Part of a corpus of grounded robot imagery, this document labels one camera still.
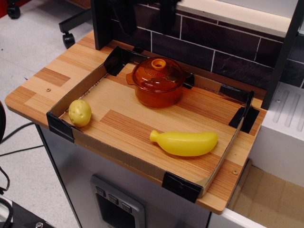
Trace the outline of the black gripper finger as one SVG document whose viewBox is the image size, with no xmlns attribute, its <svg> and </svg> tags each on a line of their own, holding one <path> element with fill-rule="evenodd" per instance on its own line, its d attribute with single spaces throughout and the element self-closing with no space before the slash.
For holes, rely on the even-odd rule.
<svg viewBox="0 0 304 228">
<path fill-rule="evenodd" d="M 127 35 L 132 35 L 136 29 L 136 19 L 133 3 L 131 0 L 114 0 L 113 11 L 120 25 Z"/>
<path fill-rule="evenodd" d="M 175 24 L 176 0 L 160 0 L 160 17 L 163 31 L 169 31 Z"/>
</svg>

